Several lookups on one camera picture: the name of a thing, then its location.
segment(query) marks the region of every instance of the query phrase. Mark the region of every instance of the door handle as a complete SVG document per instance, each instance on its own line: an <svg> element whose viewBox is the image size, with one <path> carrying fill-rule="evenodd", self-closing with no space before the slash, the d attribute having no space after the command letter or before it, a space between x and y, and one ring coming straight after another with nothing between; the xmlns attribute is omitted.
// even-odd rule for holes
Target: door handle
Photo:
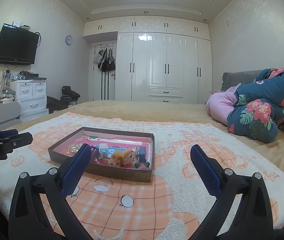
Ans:
<svg viewBox="0 0 284 240"><path fill-rule="evenodd" d="M36 107L38 106L38 103L36 103L36 104L30 104L30 107L32 108L32 109L35 109Z"/></svg>

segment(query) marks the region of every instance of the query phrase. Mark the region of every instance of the wall-mounted tv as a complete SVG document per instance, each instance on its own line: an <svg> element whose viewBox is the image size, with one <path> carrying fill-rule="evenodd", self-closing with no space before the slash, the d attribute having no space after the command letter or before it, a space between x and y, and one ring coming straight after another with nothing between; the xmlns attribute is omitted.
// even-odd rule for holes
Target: wall-mounted tv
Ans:
<svg viewBox="0 0 284 240"><path fill-rule="evenodd" d="M4 24L0 32L0 63L34 64L39 34Z"/></svg>

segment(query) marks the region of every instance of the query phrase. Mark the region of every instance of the floral comforter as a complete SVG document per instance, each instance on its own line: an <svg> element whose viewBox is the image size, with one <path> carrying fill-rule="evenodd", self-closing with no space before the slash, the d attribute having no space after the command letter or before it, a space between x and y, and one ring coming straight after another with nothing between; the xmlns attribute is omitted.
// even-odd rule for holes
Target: floral comforter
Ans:
<svg viewBox="0 0 284 240"><path fill-rule="evenodd" d="M264 143L274 141L284 122L284 68L262 70L254 82L239 86L235 95L228 131Z"/></svg>

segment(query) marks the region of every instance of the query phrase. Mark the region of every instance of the beige bedsheet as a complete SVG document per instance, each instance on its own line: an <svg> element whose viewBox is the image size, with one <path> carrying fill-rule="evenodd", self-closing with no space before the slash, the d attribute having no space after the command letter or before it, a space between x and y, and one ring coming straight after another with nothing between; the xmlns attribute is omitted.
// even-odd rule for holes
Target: beige bedsheet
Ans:
<svg viewBox="0 0 284 240"><path fill-rule="evenodd" d="M216 122L208 116L205 105L116 101L83 103L30 122L15 125L13 128L22 131L32 125L55 118L66 112L93 117L121 118L131 121L210 123L218 129L227 132L223 124ZM247 137L233 136L284 171L284 132L279 131L276 140L268 144Z"/></svg>

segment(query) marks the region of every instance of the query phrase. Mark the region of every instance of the pink towel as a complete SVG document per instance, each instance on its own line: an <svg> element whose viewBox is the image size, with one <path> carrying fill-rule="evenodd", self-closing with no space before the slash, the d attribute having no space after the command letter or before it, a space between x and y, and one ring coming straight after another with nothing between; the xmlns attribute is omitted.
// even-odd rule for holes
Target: pink towel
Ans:
<svg viewBox="0 0 284 240"><path fill-rule="evenodd" d="M235 90L241 85L230 87L225 92L217 92L210 96L206 110L213 119L227 125L227 117L233 111L236 101Z"/></svg>

